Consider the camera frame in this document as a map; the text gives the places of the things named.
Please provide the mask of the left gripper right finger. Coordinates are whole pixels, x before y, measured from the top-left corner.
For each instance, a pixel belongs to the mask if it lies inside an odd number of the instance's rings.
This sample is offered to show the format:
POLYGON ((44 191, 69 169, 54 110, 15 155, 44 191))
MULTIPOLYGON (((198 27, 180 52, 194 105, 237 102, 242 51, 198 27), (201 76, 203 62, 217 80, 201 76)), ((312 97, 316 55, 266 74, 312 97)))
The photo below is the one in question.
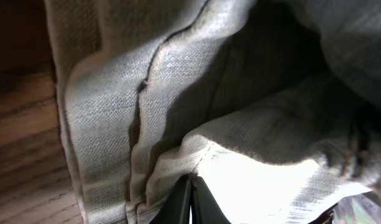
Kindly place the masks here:
POLYGON ((191 185, 192 224, 230 224, 202 177, 191 185))

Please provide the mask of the light blue denim shorts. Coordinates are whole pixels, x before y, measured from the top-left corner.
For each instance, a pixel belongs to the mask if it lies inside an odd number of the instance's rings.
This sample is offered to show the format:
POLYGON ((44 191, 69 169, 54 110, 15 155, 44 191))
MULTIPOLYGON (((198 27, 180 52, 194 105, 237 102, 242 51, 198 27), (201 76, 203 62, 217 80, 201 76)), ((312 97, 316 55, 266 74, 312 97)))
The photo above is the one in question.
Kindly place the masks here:
POLYGON ((181 177, 233 223, 381 199, 381 0, 45 7, 84 223, 149 223, 181 177))

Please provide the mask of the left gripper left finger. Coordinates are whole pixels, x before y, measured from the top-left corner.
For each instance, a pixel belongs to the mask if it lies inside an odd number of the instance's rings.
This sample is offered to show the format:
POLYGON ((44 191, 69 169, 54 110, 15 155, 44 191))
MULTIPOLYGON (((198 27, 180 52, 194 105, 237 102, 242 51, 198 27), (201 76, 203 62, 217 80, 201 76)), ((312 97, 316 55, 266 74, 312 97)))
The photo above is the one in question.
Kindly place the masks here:
POLYGON ((150 224, 189 224, 191 207, 191 178, 181 176, 165 203, 150 224))

